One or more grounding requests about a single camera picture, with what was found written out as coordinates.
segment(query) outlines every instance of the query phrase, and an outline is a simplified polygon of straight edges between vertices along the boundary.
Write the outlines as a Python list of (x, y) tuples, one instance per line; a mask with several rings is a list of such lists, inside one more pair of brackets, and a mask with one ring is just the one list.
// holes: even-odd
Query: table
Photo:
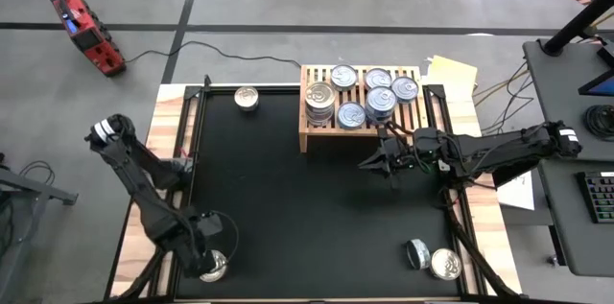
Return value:
[(559, 57), (547, 56), (534, 41), (526, 42), (523, 49), (544, 118), (562, 120), (574, 128), (583, 146), (576, 161), (551, 159), (537, 167), (551, 206), (559, 256), (575, 275), (614, 276), (614, 262), (607, 262), (610, 250), (598, 247), (614, 243), (614, 225), (591, 221), (574, 178), (579, 172), (614, 170), (614, 144), (597, 139), (581, 121), (586, 108), (611, 105), (614, 98), (578, 94), (579, 87), (608, 67), (597, 56), (596, 44), (568, 44)]
[[(173, 155), (179, 115), (186, 86), (189, 85), (167, 84), (160, 86), (146, 142), (147, 147), (160, 157), (171, 157)], [(463, 98), (455, 97), (449, 100), (448, 109), (455, 132), (473, 135), (480, 134), (480, 126), (470, 96)], [(195, 107), (191, 106), (189, 115), (194, 116), (195, 111)], [(193, 119), (189, 119), (184, 147), (190, 144), (192, 123)], [(490, 175), (482, 176), (479, 181), (483, 184), (492, 185)], [(496, 193), (479, 186), (468, 188), (466, 192), (480, 251), (508, 286), (517, 292), (521, 292)], [(127, 289), (132, 280), (148, 262), (153, 252), (154, 246), (144, 235), (140, 225), (138, 208), (132, 205), (129, 208), (123, 239), (118, 245), (118, 258), (114, 265), (116, 267), (114, 267), (114, 272), (109, 279), (106, 294), (115, 295)], [(465, 252), (462, 252), (461, 256), (463, 256), (468, 291), (476, 293), (477, 282), (473, 277), (474, 273), (471, 263)], [(162, 274), (159, 278), (157, 294), (167, 293), (169, 261), (170, 258), (167, 255)]]

